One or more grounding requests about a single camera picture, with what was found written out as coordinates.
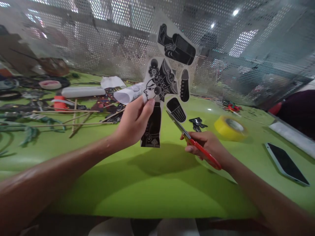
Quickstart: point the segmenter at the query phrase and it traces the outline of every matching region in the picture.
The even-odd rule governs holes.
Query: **yellow tape roll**
[[[239,142],[248,136],[246,127],[231,117],[220,116],[214,127],[219,134],[231,141]]]

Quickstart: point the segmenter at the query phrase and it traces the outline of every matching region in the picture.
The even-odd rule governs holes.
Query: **scissors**
[[[208,159],[207,162],[214,169],[221,170],[222,167],[220,163],[210,153],[208,153],[206,149],[204,149],[199,143],[193,140],[193,138],[188,134],[188,132],[184,129],[184,127],[175,119],[175,117],[168,110],[166,110],[166,112],[169,115],[169,117],[172,119],[172,121],[175,123],[177,128],[179,128],[179,130],[183,133],[185,140],[189,142],[191,145],[194,145],[196,148],[198,148],[207,157]]]

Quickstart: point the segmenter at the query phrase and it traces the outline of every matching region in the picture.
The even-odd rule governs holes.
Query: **perforated metal wall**
[[[312,0],[0,0],[0,21],[38,56],[140,82],[156,8],[198,46],[192,94],[268,108],[315,78]]]

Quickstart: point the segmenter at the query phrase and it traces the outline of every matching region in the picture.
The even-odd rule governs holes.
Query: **phone screen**
[[[288,175],[290,175],[290,176],[300,180],[301,182],[304,182],[304,183],[309,185],[306,178],[304,178],[304,176],[302,175],[302,173],[300,172],[298,167],[294,164],[294,162],[291,160],[289,155],[283,149],[276,147],[276,146],[272,145],[271,143],[268,143],[268,145],[269,145],[271,151],[273,152],[273,154],[275,155],[275,157],[277,158],[278,162],[280,163],[282,169]]]

